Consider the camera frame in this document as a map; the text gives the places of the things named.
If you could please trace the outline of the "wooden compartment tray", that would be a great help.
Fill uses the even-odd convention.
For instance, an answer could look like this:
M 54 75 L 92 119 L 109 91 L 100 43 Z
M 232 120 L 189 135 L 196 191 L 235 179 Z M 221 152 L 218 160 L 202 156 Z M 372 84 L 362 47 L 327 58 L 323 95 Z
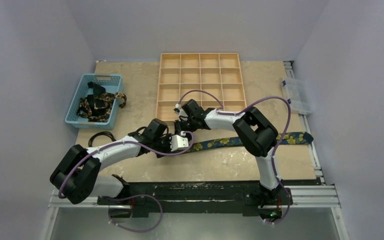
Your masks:
M 172 123 L 174 108 L 195 100 L 207 108 L 239 112 L 247 106 L 238 53 L 163 53 L 160 56 L 156 118 Z

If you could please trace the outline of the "blue floral tie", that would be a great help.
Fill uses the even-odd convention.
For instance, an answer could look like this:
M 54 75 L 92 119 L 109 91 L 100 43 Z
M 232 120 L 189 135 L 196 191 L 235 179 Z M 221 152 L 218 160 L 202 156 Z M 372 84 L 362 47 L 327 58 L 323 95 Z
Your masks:
M 311 145 L 313 141 L 314 137 L 309 132 L 287 132 L 280 145 Z M 186 151 L 186 153 L 243 146 L 244 145 L 238 136 L 226 137 L 196 142 Z

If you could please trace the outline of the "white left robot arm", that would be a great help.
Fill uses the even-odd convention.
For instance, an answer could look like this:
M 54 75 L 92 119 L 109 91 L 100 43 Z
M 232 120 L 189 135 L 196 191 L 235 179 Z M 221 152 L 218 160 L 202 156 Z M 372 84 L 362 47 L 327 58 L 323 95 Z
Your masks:
M 170 151 L 168 125 L 155 118 L 120 140 L 97 147 L 72 146 L 50 176 L 58 197 L 76 205 L 88 197 L 108 197 L 118 205 L 129 199 L 127 183 L 120 176 L 99 176 L 99 172 L 118 162 L 136 158 L 153 150 Z

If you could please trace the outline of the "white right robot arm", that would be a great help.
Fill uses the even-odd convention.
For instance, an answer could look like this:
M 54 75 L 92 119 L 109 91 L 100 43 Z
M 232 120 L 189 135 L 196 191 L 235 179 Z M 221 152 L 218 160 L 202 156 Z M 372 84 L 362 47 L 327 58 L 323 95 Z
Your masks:
M 221 109 L 203 109 L 195 100 L 185 104 L 177 103 L 174 113 L 178 119 L 174 121 L 175 131 L 227 130 L 236 132 L 243 147 L 255 157 L 259 184 L 262 187 L 260 196 L 268 204 L 280 198 L 279 180 L 275 173 L 271 155 L 277 144 L 278 131 L 273 124 L 254 106 L 248 106 L 239 112 Z

